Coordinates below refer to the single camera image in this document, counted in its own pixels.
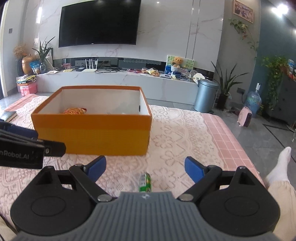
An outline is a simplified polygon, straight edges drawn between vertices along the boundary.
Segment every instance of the white marble tv stand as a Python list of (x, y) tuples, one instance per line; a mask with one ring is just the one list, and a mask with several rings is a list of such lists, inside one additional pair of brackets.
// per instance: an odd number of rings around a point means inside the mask
[(197, 84), (122, 71), (116, 73), (59, 72), (37, 75), (38, 92), (55, 92), (67, 85), (140, 86), (147, 99), (194, 104)]

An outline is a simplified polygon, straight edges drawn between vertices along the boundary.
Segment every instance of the screw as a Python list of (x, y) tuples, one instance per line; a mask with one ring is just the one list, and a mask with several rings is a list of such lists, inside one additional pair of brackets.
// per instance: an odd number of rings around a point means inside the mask
[(102, 194), (102, 195), (98, 196), (98, 200), (100, 202), (109, 202), (112, 200), (112, 197), (109, 194)]
[(190, 202), (193, 200), (193, 196), (189, 193), (183, 193), (180, 195), (179, 199), (183, 202)]

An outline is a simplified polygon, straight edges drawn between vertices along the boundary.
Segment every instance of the bamboo print picture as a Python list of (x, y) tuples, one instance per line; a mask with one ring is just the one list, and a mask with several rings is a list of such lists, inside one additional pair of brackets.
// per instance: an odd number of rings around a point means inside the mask
[(241, 18), (254, 23), (254, 11), (252, 8), (242, 4), (241, 2), (233, 1), (233, 13), (240, 16)]

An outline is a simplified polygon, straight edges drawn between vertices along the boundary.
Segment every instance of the stuffed toy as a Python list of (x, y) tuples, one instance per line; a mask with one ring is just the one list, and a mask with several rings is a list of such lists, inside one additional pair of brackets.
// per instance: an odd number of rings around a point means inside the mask
[(174, 57), (174, 60), (171, 61), (172, 66), (181, 67), (183, 64), (183, 59), (181, 57)]

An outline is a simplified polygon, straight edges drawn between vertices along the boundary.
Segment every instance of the bed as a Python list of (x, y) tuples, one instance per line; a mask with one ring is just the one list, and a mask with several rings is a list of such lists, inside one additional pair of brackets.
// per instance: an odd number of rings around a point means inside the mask
[[(33, 128), (32, 111), (46, 96), (29, 95), (6, 110), (16, 110), (12, 123)], [(121, 191), (138, 191), (139, 176), (148, 172), (152, 191), (171, 191), (175, 197), (193, 185), (184, 171), (184, 160), (192, 156), (203, 165), (223, 170), (246, 166), (260, 181), (254, 165), (228, 129), (215, 115), (150, 105), (153, 116), (148, 152), (145, 156), (107, 156), (107, 168), (97, 184), (113, 196)], [(87, 164), (97, 156), (65, 154), (46, 157), (44, 166), (68, 169)], [(11, 224), (10, 207), (39, 170), (0, 167), (0, 214)]]

